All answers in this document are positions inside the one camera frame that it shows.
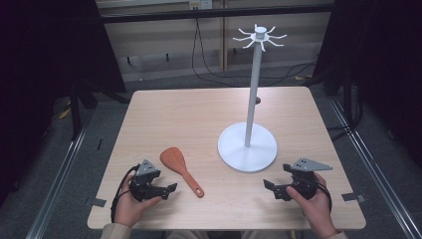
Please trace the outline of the black horizontal bar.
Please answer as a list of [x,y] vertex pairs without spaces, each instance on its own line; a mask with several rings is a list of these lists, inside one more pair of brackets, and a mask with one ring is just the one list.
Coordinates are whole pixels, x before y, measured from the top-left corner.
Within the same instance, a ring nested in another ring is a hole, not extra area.
[[186,10],[144,14],[112,14],[101,15],[99,21],[104,24],[130,23],[130,22],[150,22],[164,20],[184,20],[201,18],[220,18],[220,17],[243,17],[243,16],[261,16],[261,15],[279,15],[279,14],[306,14],[331,12],[333,4],[316,5],[294,5],[277,7],[259,7],[259,8],[230,8],[214,10]]

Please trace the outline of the white hook stand rack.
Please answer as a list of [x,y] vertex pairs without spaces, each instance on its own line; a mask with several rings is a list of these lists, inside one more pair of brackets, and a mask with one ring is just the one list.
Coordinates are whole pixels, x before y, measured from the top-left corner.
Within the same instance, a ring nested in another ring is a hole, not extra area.
[[218,138],[217,149],[220,157],[229,167],[243,173],[263,171],[275,161],[278,153],[278,143],[273,134],[265,127],[254,123],[262,56],[266,51],[265,44],[283,47],[283,44],[274,43],[273,39],[286,38],[286,35],[272,36],[271,33],[275,29],[276,27],[273,27],[268,30],[264,26],[255,24],[252,33],[239,29],[245,38],[235,38],[238,42],[250,41],[244,49],[254,48],[247,119],[245,122],[237,122],[224,129]]

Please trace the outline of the metal floor rail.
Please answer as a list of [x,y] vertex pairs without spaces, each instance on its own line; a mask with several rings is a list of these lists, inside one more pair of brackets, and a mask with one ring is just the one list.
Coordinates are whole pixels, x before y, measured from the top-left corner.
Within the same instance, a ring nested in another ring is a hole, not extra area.
[[72,140],[61,167],[53,181],[42,207],[38,211],[25,239],[43,239],[48,224],[52,218],[67,177],[72,169],[74,160],[84,142],[86,130],[83,128]]
[[380,191],[384,201],[388,205],[390,211],[403,230],[406,238],[422,239],[422,230],[420,230],[416,225],[416,222],[410,214],[409,210],[403,204],[402,200],[398,197],[391,184],[385,177],[384,173],[381,171],[381,168],[373,158],[373,155],[371,154],[358,131],[356,129],[352,129],[347,122],[344,109],[340,102],[333,97],[329,97],[329,102],[341,125],[345,127],[347,136],[349,137],[368,173]]

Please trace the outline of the dark curtain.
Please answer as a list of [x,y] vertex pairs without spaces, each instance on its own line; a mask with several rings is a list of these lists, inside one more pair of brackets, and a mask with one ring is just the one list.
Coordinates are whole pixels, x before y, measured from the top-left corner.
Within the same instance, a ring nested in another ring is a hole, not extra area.
[[51,123],[54,102],[123,93],[96,0],[0,0],[0,206]]
[[422,167],[422,0],[333,1],[314,81],[346,78]]

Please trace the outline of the white wall socket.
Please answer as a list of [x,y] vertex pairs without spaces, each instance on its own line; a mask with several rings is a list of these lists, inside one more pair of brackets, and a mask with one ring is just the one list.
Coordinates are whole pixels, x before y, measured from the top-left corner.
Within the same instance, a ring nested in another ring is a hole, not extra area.
[[191,10],[210,10],[213,8],[212,0],[189,0]]

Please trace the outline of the person's left hand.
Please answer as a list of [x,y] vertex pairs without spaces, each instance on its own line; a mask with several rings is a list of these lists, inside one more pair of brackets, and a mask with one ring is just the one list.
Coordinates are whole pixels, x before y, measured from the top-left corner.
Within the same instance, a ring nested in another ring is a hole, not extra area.
[[113,218],[114,223],[121,224],[129,228],[133,227],[140,220],[141,216],[147,209],[158,204],[162,200],[160,196],[157,196],[142,202],[137,201],[130,193],[130,181],[131,177],[128,177],[123,183],[121,193],[117,197],[117,204]]

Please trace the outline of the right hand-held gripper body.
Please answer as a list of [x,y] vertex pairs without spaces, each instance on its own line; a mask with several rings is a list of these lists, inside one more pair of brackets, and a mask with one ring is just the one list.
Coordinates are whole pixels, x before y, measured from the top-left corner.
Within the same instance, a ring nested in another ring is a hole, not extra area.
[[317,180],[315,172],[332,170],[330,165],[302,157],[292,164],[284,163],[283,170],[292,175],[293,183],[291,187],[303,198],[313,198],[318,189],[325,194],[329,194],[326,187]]

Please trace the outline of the black metal stand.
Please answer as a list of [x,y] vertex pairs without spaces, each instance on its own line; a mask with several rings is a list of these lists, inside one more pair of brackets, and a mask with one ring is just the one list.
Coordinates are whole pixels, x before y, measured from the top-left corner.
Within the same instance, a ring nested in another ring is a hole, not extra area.
[[334,96],[337,93],[342,93],[342,113],[345,123],[339,126],[329,127],[327,130],[341,130],[341,133],[331,137],[331,140],[337,140],[344,135],[353,133],[362,118],[362,102],[357,96],[355,99],[355,106],[352,105],[352,78],[350,76],[349,68],[337,67],[335,69],[335,76],[329,83],[324,85],[325,92],[328,96]]
[[93,89],[94,84],[90,81],[73,81],[70,88],[70,106],[73,123],[72,140],[76,140],[82,131],[82,121],[79,103],[87,109],[94,109],[98,105]]

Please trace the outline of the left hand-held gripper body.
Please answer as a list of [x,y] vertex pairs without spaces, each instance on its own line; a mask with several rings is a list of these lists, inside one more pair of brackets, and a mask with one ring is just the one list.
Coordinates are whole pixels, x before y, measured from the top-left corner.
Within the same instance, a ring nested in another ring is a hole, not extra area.
[[129,184],[129,191],[139,202],[167,194],[166,187],[153,186],[152,180],[160,176],[161,171],[145,159],[135,171]]

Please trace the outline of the person's right hand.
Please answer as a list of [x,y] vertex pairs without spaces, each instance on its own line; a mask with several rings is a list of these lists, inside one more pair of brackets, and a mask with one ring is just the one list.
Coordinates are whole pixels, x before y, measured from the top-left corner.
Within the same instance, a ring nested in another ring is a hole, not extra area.
[[294,188],[287,187],[287,192],[302,208],[309,225],[317,236],[318,233],[327,233],[336,230],[330,216],[329,199],[318,190],[311,199],[303,198]]

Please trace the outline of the orange rice spatula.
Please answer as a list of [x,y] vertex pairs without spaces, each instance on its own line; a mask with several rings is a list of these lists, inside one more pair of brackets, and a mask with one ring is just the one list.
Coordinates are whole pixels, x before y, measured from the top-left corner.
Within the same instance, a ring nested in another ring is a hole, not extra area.
[[202,187],[187,170],[184,155],[178,147],[167,148],[160,154],[159,158],[166,167],[183,177],[197,197],[202,198],[205,195]]

